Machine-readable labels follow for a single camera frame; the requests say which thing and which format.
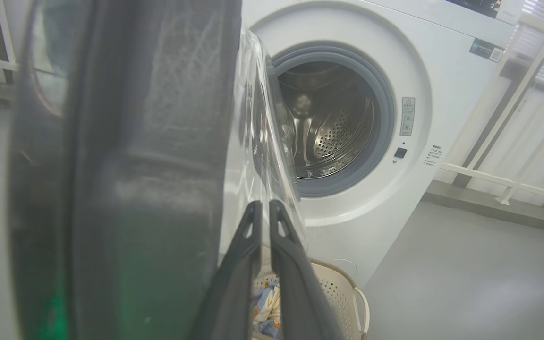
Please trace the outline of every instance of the laundry basket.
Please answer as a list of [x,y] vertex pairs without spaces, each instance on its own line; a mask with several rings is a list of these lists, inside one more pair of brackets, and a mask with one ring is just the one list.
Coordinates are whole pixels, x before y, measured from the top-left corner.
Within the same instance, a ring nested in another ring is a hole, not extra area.
[[[369,303],[363,292],[356,287],[356,283],[341,269],[322,261],[310,259],[314,273],[320,282],[326,299],[331,308],[337,314],[337,318],[343,327],[346,340],[366,340],[369,330]],[[255,279],[255,287],[265,288],[266,282],[278,282],[278,276],[265,263],[262,273]],[[280,282],[280,295],[282,297],[282,282]],[[357,299],[361,299],[364,312],[364,325],[360,324]],[[267,336],[257,334],[257,339],[270,339]]]

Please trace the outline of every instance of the wall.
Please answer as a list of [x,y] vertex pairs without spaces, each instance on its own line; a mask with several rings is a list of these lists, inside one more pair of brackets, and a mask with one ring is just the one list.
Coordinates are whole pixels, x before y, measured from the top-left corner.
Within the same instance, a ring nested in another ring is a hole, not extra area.
[[[501,100],[501,97],[503,97],[509,84],[509,80],[500,78],[499,81],[493,85],[493,98],[488,107],[486,107],[481,114],[477,114],[470,119],[464,133],[460,136],[449,152],[449,155],[446,157],[445,163],[463,165],[464,160],[467,155],[469,155],[471,148],[473,148],[478,136],[482,133],[482,129],[484,129],[488,119],[494,112],[494,109]],[[523,133],[525,124],[533,118],[533,112],[535,112],[538,103],[543,97],[544,91],[539,91],[535,88],[531,88],[526,92],[523,101],[512,115],[505,129],[478,170],[507,179],[516,177],[520,168],[522,168],[523,164],[529,159],[530,155],[544,139],[544,109],[542,109],[540,119],[534,124],[535,133],[531,138],[523,140],[518,144],[514,144],[516,138]],[[452,183],[455,176],[455,172],[440,170],[435,179],[446,183]],[[524,183],[544,189],[544,155],[540,161],[533,166],[530,174],[525,177]],[[501,195],[505,189],[505,186],[503,185],[476,178],[472,179],[467,187],[478,191],[488,192],[495,196]],[[544,203],[544,196],[531,194],[525,191],[516,192],[513,198],[536,205],[542,205]]]
[[[28,18],[28,11],[32,0],[3,0],[3,3],[6,9],[13,52],[19,58],[24,41],[26,18]],[[5,81],[4,73],[0,69],[0,82]]]

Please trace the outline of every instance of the white appliance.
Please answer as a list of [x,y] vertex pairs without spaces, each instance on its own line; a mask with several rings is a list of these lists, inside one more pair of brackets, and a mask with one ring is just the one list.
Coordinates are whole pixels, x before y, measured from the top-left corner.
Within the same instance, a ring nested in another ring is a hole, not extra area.
[[[351,70],[370,86],[365,115],[373,116],[372,128],[356,160],[333,173],[306,169],[298,186],[309,255],[364,285],[488,86],[513,26],[444,0],[244,0],[242,15],[272,57],[281,87],[304,69],[315,74],[320,63]],[[310,80],[289,88],[307,89]],[[313,107],[314,97],[285,101],[298,111]],[[293,112],[296,120],[300,114]],[[320,142],[324,153],[325,138],[304,145]]]

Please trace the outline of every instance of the black object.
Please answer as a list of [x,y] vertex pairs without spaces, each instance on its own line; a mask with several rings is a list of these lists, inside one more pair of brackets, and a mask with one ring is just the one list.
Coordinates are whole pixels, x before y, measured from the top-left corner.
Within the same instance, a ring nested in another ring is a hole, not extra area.
[[486,15],[487,17],[492,17],[492,18],[497,16],[497,11],[495,9],[498,9],[501,4],[497,0],[447,0],[447,1],[453,2],[453,4],[463,6],[467,9],[471,9],[472,11],[476,11],[477,13],[481,13],[483,15]]
[[398,148],[393,156],[398,158],[404,158],[404,156],[406,155],[406,151],[407,150],[404,148]]
[[[260,202],[251,202],[192,327],[191,340],[250,340],[250,292],[259,271]],[[343,332],[326,301],[282,202],[270,201],[272,270],[281,284],[281,333],[286,340],[339,340]]]
[[286,340],[339,340],[331,310],[282,202],[270,201],[272,269],[281,284],[281,332]]
[[37,11],[59,25],[68,77],[52,114],[29,34],[8,170],[21,338],[187,339],[218,267],[240,0],[34,3],[28,32]]
[[262,203],[249,203],[192,326],[191,340],[249,340],[251,287],[259,273]]

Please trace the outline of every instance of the front-load washing machine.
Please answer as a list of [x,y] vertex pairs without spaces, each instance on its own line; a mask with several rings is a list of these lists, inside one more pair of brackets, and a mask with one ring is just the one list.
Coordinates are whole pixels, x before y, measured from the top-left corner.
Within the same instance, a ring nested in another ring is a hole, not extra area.
[[244,0],[294,122],[308,253],[364,285],[489,84],[513,26],[444,0]]

